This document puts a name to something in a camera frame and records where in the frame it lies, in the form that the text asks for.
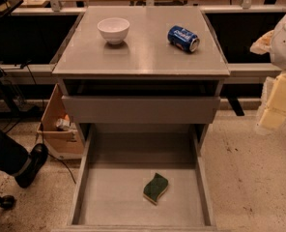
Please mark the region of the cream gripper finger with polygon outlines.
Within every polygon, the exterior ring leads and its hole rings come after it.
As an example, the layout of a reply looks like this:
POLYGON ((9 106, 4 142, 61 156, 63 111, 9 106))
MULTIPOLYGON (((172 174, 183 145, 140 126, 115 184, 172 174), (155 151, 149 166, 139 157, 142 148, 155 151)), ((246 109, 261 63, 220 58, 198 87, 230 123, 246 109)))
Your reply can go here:
POLYGON ((255 54, 263 55, 268 53, 271 48, 273 30, 267 32, 262 37, 260 37, 255 43, 250 47, 250 51, 255 54))
POLYGON ((276 78, 267 77, 261 105, 257 112, 255 131, 266 135, 276 131, 286 120, 286 72, 276 78))

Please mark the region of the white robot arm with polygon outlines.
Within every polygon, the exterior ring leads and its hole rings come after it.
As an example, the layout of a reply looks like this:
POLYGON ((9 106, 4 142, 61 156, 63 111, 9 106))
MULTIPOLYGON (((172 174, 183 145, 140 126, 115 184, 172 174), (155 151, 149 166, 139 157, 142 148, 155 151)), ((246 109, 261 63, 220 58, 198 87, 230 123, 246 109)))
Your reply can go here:
POLYGON ((262 92, 255 130, 259 134, 276 131, 286 120, 286 15, 273 30, 252 44, 255 54, 269 53, 274 66, 282 69, 276 78, 267 78, 262 92))

